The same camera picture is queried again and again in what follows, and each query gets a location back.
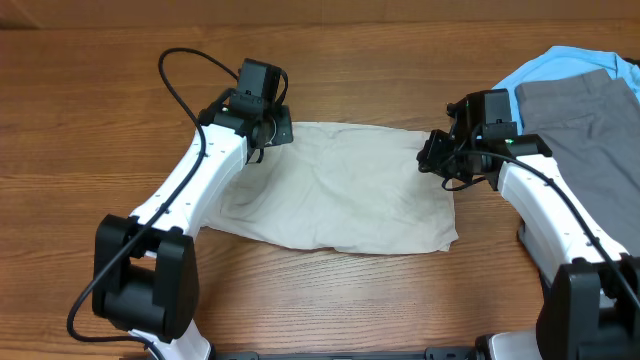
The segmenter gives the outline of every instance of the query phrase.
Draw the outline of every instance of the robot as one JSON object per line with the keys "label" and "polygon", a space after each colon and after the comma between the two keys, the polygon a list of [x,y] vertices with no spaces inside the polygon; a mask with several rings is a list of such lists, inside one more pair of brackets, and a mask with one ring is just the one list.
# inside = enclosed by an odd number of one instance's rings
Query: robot
{"label": "robot", "polygon": [[[209,59],[237,80],[196,117],[169,83],[164,58],[175,52]],[[447,106],[450,131],[434,130],[417,156],[418,171],[452,178],[463,190],[487,180],[522,216],[519,239],[538,265],[544,306],[529,331],[483,335],[473,347],[424,352],[260,355],[218,353],[193,321],[198,302],[194,241],[204,216],[257,150],[293,141],[284,70],[245,59],[240,76],[197,50],[160,57],[165,85],[197,131],[162,186],[129,217],[107,215],[96,232],[94,280],[69,313],[79,341],[135,341],[159,360],[560,360],[640,358],[640,260],[611,239],[573,195],[537,135],[518,136],[506,90],[467,95]],[[280,79],[285,87],[276,98]],[[156,259],[155,270],[130,258]],[[93,312],[129,336],[86,337],[75,313],[93,292]]]}

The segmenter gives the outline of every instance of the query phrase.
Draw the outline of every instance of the white cloth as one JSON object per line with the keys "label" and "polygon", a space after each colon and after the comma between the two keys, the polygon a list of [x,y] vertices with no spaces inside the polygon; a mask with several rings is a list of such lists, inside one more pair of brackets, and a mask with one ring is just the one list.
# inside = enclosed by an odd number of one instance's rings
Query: white cloth
{"label": "white cloth", "polygon": [[440,177],[418,172],[426,133],[294,123],[293,134],[231,181],[207,226],[287,248],[368,254],[447,251],[458,238],[453,195]]}

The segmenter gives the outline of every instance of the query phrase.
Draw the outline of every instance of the brown table surface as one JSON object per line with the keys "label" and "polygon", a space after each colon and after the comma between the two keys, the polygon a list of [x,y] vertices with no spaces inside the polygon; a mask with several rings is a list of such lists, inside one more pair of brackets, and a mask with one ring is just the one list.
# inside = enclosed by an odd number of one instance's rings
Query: brown table surface
{"label": "brown table surface", "polygon": [[[294,120],[448,129],[447,102],[492,87],[551,45],[640,56],[640,23],[537,21],[0,33],[0,358],[112,359],[132,344],[65,331],[92,277],[93,237],[126,216],[185,152],[192,125],[158,76],[168,47],[283,67]],[[167,72],[195,111],[231,79],[175,55]],[[196,321],[219,351],[422,350],[535,324],[534,265],[518,214],[486,184],[455,194],[449,252],[294,251],[203,229]],[[118,334],[85,306],[77,328]]]}

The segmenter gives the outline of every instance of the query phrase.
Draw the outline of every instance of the folded cloth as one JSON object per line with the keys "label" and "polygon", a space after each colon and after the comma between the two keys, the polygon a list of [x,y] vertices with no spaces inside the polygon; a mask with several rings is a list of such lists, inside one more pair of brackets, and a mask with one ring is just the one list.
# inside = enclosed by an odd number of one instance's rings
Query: folded cloth
{"label": "folded cloth", "polygon": [[447,251],[458,238],[452,194],[417,170],[426,133],[339,123],[295,123],[293,132],[292,144],[267,148],[232,180],[207,226],[368,254]]}
{"label": "folded cloth", "polygon": [[511,102],[511,118],[518,124],[518,134],[527,127],[518,111],[516,86],[541,80],[560,80],[604,69],[612,79],[624,79],[635,96],[640,99],[640,68],[624,61],[613,52],[584,50],[568,46],[554,46],[499,82],[494,89],[507,89]]}
{"label": "folded cloth", "polygon": [[640,103],[597,70],[516,88],[525,134],[539,134],[593,219],[640,256]]}

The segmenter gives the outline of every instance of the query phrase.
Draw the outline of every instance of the light blue cloth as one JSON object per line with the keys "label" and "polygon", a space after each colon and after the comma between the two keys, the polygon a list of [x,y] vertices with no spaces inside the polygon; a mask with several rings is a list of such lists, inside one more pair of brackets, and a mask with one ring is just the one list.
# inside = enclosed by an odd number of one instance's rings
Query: light blue cloth
{"label": "light blue cloth", "polygon": [[623,78],[640,101],[640,68],[622,60],[613,52],[584,50],[568,46],[554,46],[543,55],[522,65],[513,74],[494,86],[507,89],[511,103],[511,118],[518,124],[518,134],[524,126],[518,109],[515,89],[531,81],[560,80],[598,69],[605,69],[612,79]]}

